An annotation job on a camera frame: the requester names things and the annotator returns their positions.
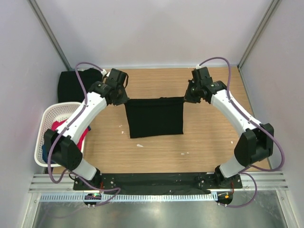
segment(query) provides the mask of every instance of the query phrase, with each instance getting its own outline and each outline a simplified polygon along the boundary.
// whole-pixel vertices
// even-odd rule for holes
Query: black cloth
[[[183,97],[131,99],[125,104],[130,137],[183,134]]]
[[[103,76],[99,70],[90,68],[79,71],[80,78],[85,86],[86,92],[94,82],[101,81]],[[57,88],[58,103],[62,102],[83,102],[85,96],[75,71],[61,72]]]

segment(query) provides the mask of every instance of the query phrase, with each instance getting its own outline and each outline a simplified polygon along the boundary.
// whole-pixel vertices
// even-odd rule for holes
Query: red clothing
[[[66,120],[63,120],[63,121],[61,121],[61,122],[58,122],[58,121],[55,121],[55,122],[53,122],[53,125],[52,125],[52,130],[54,131],[54,130],[56,130],[61,124],[63,124],[64,122],[65,122]],[[88,128],[86,128],[85,129],[85,131],[83,132],[83,134],[81,135],[81,137],[80,137],[80,139],[79,139],[79,142],[78,142],[78,144],[77,144],[77,147],[78,147],[78,149],[80,149],[81,150],[81,146],[82,146],[82,141],[84,140],[84,138],[85,138],[85,136],[86,136],[86,134],[88,133]]]

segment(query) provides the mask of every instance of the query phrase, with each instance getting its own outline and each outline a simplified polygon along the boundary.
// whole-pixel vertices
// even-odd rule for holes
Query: plastic basket
[[[81,103],[79,102],[65,102],[65,103],[59,103],[54,104],[47,108],[47,110],[44,111],[40,123],[39,133],[37,137],[36,147],[35,147],[35,162],[42,166],[47,167],[48,164],[44,162],[42,159],[42,145],[44,144],[44,138],[43,135],[47,131],[47,129],[50,129],[52,127],[53,122],[55,121],[63,121],[69,118],[72,113],[80,106]],[[82,142],[81,145],[81,153],[84,151],[85,146],[85,139]],[[59,167],[58,164],[51,164],[51,167]]]

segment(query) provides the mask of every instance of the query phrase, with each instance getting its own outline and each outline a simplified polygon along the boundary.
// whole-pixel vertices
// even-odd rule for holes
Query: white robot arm
[[[52,161],[83,177],[94,187],[100,186],[101,173],[83,158],[81,151],[77,148],[77,143],[84,130],[98,113],[110,104],[121,105],[129,100],[124,89],[125,80],[128,80],[128,75],[125,72],[112,69],[104,83],[95,82],[91,86],[87,93],[87,103],[83,101],[55,131],[48,129],[44,134],[46,149],[50,151],[54,140],[63,132],[53,150]],[[78,118],[69,126],[69,123],[76,116]]]
[[[215,168],[215,177],[218,183],[230,181],[229,178],[237,175],[249,165],[271,156],[273,141],[254,126],[252,122],[260,125],[272,136],[274,135],[273,127],[269,123],[262,124],[252,117],[235,100],[231,93],[229,99],[226,85],[221,81],[213,82],[206,67],[194,69],[192,76],[193,79],[189,80],[184,97],[185,102],[200,103],[203,98],[203,100],[212,104],[225,115],[240,137],[232,158]],[[246,116],[249,116],[250,121],[240,114],[232,105],[231,100]]]

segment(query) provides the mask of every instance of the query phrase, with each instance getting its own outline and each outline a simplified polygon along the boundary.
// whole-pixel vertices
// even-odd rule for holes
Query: wooden surface
[[[188,68],[128,69],[126,89],[130,98],[184,96]],[[214,81],[225,84],[227,68],[209,68]],[[236,67],[232,70],[231,92],[251,113],[250,105]],[[85,138],[84,158],[104,173],[201,172],[228,161],[238,142],[238,135],[212,105],[184,104],[183,135],[165,135],[130,139],[124,105],[108,106],[90,124]],[[267,160],[258,163],[269,168]]]

